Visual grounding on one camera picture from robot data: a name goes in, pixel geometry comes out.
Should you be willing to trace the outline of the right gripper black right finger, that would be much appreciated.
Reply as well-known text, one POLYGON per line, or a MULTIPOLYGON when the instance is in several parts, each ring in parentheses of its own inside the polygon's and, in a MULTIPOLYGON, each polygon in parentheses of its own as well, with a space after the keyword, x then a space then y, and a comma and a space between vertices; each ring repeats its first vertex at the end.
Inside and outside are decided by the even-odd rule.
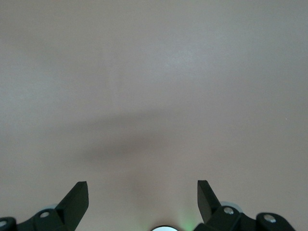
POLYGON ((282 216, 264 212, 255 219, 231 205, 222 205, 206 180, 197 182, 197 202, 203 222, 196 231, 293 231, 282 216))

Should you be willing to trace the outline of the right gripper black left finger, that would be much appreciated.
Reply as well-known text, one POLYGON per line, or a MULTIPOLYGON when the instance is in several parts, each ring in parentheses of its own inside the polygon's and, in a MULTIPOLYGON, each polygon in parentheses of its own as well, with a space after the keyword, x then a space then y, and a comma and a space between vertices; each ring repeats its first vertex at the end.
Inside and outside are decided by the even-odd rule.
POLYGON ((74 231, 89 207, 85 181, 77 182, 55 208, 39 211, 28 220, 17 223, 14 217, 1 217, 2 231, 74 231))

